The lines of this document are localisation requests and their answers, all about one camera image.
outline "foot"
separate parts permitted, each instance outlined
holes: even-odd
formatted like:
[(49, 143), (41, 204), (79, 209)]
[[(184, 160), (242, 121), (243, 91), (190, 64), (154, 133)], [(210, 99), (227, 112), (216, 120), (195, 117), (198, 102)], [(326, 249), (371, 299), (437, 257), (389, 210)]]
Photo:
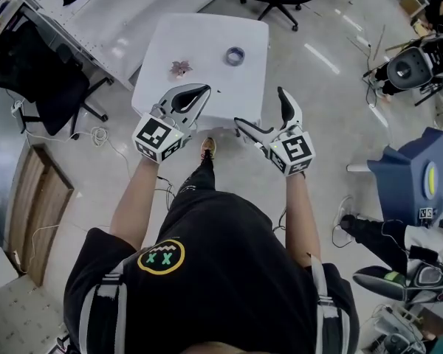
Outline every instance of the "foot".
[(374, 90), (380, 88), (380, 80), (376, 79), (376, 72), (377, 70), (375, 69), (369, 74), (369, 84)]
[(213, 138), (206, 138), (203, 141), (202, 146), (200, 147), (200, 156), (202, 157), (202, 161), (206, 158), (210, 158), (212, 160), (215, 159), (216, 152), (216, 142)]
[(384, 93), (382, 91), (382, 88), (374, 89), (374, 91), (376, 92), (376, 96), (378, 96), (385, 103), (389, 103), (390, 101), (392, 101), (392, 97), (390, 96), (390, 94)]
[(351, 211), (353, 208), (353, 197), (350, 195), (347, 195), (343, 200), (340, 202), (340, 205), (338, 207), (338, 212), (333, 220), (333, 233), (332, 233), (332, 240), (333, 244), (336, 246), (346, 246), (351, 241), (354, 240), (354, 238), (349, 235), (346, 231), (343, 231), (341, 228), (341, 220), (346, 215), (351, 215)]

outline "white sneaker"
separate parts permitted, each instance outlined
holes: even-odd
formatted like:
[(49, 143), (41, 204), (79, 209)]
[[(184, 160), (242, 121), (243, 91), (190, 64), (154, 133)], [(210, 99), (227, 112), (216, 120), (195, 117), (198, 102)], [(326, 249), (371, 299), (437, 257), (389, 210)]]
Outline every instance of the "white sneaker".
[(392, 97), (390, 96), (390, 94), (384, 93), (382, 91), (382, 87), (380, 87), (378, 89), (374, 89), (374, 91), (376, 92), (376, 96), (378, 96), (384, 102), (389, 103), (390, 101), (392, 101)]
[(332, 231), (332, 242), (338, 248), (342, 248), (350, 244), (354, 238), (346, 231), (343, 231), (340, 226), (341, 219), (345, 215), (352, 215), (353, 209), (353, 197), (351, 195), (347, 195), (340, 202), (338, 207), (338, 212), (333, 220), (333, 231)]

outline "wall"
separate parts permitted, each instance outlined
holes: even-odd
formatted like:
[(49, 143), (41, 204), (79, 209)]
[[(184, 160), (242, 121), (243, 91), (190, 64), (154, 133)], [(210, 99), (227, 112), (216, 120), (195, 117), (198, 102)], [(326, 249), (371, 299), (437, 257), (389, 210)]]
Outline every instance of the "wall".
[(25, 141), (15, 118), (11, 115), (12, 104), (13, 99), (0, 88), (0, 244), (3, 239), (13, 175)]

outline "tape roll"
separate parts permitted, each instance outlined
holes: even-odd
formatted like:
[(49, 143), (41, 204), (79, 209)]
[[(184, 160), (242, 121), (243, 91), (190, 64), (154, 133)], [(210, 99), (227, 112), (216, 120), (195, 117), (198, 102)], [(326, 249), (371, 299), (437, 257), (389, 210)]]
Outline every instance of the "tape roll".
[(239, 66), (244, 61), (244, 50), (239, 47), (230, 47), (227, 50), (225, 59), (231, 66)]

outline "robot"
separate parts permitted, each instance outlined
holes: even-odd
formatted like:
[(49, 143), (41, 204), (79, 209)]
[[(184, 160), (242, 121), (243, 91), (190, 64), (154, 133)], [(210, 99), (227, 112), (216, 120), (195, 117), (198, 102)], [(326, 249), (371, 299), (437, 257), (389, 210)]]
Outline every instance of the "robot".
[[(145, 113), (133, 141), (142, 155), (161, 163), (191, 139), (196, 120), (210, 98), (211, 89), (205, 84), (187, 84), (169, 90)], [(265, 157), (285, 176), (304, 171), (315, 157), (312, 140), (302, 130), (302, 110), (294, 98), (281, 87), (282, 119), (280, 130), (260, 127), (242, 118), (235, 118), (237, 128), (255, 142)]]
[(235, 123), (266, 158), (288, 177), (309, 167), (315, 150), (309, 133), (302, 130), (302, 110), (294, 97), (280, 86), (278, 95), (284, 121), (280, 130), (263, 130), (242, 118), (235, 118)]
[(161, 163), (191, 139), (196, 119), (210, 98), (206, 84), (187, 84), (170, 89), (151, 113), (144, 113), (133, 132), (142, 155)]

